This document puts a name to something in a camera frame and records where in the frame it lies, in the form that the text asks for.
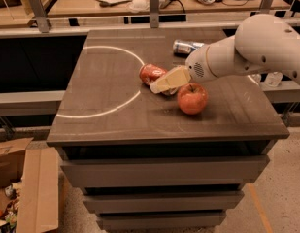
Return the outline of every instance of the floor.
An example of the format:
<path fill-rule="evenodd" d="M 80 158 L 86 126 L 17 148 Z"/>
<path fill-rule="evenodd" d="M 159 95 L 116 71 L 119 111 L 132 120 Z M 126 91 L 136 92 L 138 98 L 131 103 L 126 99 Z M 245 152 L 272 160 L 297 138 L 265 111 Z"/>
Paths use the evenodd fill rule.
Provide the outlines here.
<path fill-rule="evenodd" d="M 288 139 L 279 140 L 269 152 L 271 162 L 254 184 L 247 184 L 245 197 L 227 211 L 220 226 L 163 230 L 126 230 L 117 233 L 291 233 L 300 232 L 300 127 L 289 127 Z M 43 148 L 33 142 L 30 148 Z M 69 185 L 60 173 L 64 195 L 59 233 L 107 233 L 95 222 L 83 204 L 78 188 Z"/>

